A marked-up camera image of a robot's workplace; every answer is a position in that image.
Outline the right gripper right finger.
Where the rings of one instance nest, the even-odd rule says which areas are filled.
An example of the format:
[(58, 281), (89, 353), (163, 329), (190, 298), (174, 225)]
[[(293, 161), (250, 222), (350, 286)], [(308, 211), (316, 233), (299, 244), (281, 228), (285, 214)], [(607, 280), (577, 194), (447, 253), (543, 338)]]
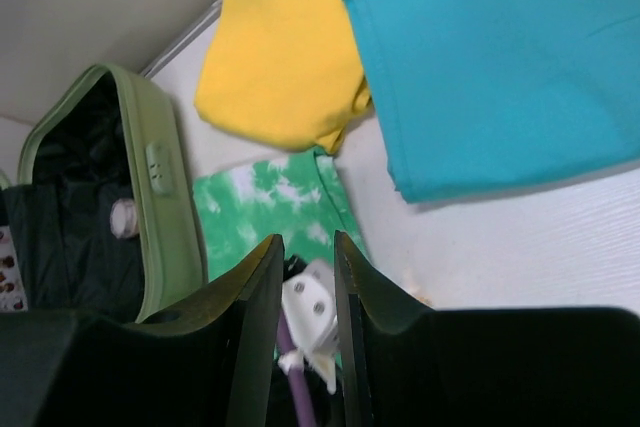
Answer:
[(350, 426), (635, 426), (639, 319), (621, 308), (436, 310), (334, 237)]

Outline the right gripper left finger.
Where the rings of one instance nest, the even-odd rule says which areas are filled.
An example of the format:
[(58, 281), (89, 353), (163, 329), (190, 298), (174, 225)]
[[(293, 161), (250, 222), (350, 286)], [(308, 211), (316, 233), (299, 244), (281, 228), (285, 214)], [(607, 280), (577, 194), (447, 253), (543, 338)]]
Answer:
[(268, 410), (284, 246), (141, 323), (81, 310), (1, 318), (5, 426), (261, 426)]

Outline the light green suitcase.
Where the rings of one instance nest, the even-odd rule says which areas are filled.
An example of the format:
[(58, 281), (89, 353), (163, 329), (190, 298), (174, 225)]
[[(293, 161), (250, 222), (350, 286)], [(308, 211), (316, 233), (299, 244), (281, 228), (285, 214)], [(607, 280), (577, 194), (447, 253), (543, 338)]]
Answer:
[[(112, 205), (136, 203), (116, 238)], [(205, 282), (170, 98), (111, 64), (89, 67), (26, 137), (1, 183), (29, 310), (88, 309), (141, 322)]]

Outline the round pink cream jar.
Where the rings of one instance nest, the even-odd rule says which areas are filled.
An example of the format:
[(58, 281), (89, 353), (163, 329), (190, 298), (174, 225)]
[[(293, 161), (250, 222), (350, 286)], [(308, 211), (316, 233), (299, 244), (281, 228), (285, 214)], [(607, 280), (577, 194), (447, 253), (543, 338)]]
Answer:
[(111, 208), (110, 229), (118, 239), (130, 239), (139, 235), (136, 203), (133, 199), (119, 199)]

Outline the green white tie-dye cloth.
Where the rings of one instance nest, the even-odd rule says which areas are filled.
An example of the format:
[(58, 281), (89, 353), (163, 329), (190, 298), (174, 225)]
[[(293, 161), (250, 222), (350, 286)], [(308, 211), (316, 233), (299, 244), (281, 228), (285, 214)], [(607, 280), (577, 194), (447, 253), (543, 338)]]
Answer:
[[(283, 283), (317, 258), (333, 268), (336, 232), (364, 246), (334, 160), (320, 148), (271, 161), (245, 164), (193, 183), (193, 199), (204, 240), (208, 276), (216, 280), (261, 242), (275, 241), (276, 347), (294, 347), (281, 306)], [(302, 377), (292, 368), (292, 380)]]

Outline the yellow cloth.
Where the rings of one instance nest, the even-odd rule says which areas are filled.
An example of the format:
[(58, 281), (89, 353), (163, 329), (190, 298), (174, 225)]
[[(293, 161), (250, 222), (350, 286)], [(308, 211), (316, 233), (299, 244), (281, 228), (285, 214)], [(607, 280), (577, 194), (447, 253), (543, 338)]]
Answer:
[(234, 135), (336, 153), (371, 93), (341, 0), (223, 0), (194, 106)]

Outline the teal cloth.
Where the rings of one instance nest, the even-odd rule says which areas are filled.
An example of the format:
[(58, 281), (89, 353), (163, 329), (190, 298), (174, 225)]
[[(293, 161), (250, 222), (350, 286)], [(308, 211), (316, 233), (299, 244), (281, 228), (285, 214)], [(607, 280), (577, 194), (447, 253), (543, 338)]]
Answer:
[(342, 0), (409, 203), (639, 157), (639, 0)]

